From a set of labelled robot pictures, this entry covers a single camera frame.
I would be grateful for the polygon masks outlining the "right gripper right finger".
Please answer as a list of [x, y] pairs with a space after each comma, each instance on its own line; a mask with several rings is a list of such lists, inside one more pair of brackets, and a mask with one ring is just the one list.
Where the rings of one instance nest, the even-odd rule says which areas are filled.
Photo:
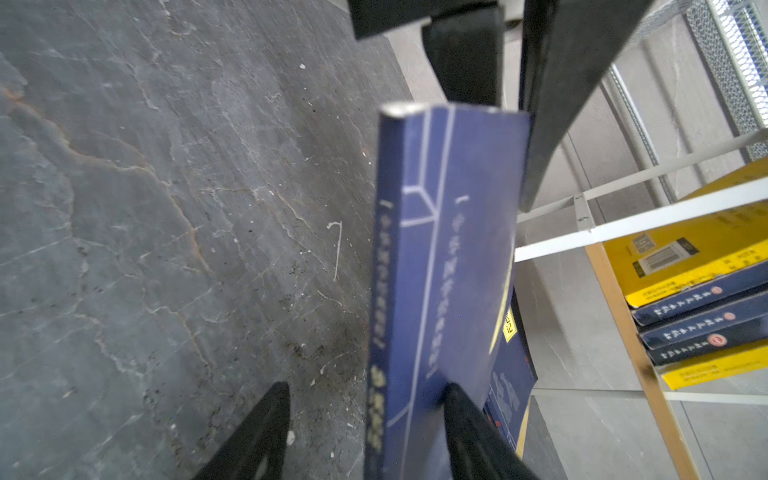
[[442, 405], [453, 479], [537, 479], [460, 385], [447, 385]]

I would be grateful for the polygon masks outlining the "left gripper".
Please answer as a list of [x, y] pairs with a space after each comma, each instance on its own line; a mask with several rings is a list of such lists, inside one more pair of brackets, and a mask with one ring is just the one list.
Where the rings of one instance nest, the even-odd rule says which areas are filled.
[[[527, 1], [522, 22], [519, 108], [531, 115], [520, 210], [533, 208], [565, 133], [651, 3]], [[423, 47], [446, 100], [499, 107], [504, 9], [497, 1], [349, 0], [355, 38], [434, 18]]]

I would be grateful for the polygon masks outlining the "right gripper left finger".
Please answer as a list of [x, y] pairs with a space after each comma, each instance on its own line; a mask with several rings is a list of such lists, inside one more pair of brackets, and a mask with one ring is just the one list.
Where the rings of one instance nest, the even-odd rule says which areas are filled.
[[289, 426], [289, 385], [275, 382], [193, 479], [281, 479]]

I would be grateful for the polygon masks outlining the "dark blue book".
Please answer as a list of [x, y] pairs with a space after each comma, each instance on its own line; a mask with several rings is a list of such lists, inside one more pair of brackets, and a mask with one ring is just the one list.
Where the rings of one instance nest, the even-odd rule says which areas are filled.
[[510, 304], [530, 118], [395, 102], [379, 117], [367, 479], [447, 479], [450, 384], [482, 406]]
[[502, 324], [502, 338], [483, 408], [488, 420], [519, 456], [523, 456], [529, 402], [538, 376], [515, 290]]

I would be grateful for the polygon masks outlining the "purple portrait book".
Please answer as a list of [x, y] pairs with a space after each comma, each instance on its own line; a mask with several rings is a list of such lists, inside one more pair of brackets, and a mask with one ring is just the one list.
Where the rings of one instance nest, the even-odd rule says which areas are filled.
[[723, 299], [677, 319], [643, 327], [639, 337], [650, 350], [739, 325], [767, 313], [767, 290], [757, 290]]
[[767, 261], [721, 275], [711, 281], [686, 288], [678, 293], [640, 308], [632, 309], [634, 321], [641, 327], [666, 321], [676, 316], [714, 304], [720, 300], [753, 293], [767, 284]]

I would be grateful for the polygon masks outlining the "yellow cartoon book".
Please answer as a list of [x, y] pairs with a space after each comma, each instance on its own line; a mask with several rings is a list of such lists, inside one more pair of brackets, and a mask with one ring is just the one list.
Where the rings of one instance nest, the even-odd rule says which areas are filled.
[[671, 390], [700, 385], [767, 367], [767, 340], [703, 355], [657, 369]]

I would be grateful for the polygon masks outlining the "black book white characters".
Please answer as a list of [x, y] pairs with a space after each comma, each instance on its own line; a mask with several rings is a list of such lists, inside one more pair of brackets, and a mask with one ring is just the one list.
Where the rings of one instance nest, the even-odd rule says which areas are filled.
[[767, 316], [764, 315], [714, 333], [703, 334], [658, 349], [647, 350], [646, 353], [654, 365], [662, 366], [766, 338]]

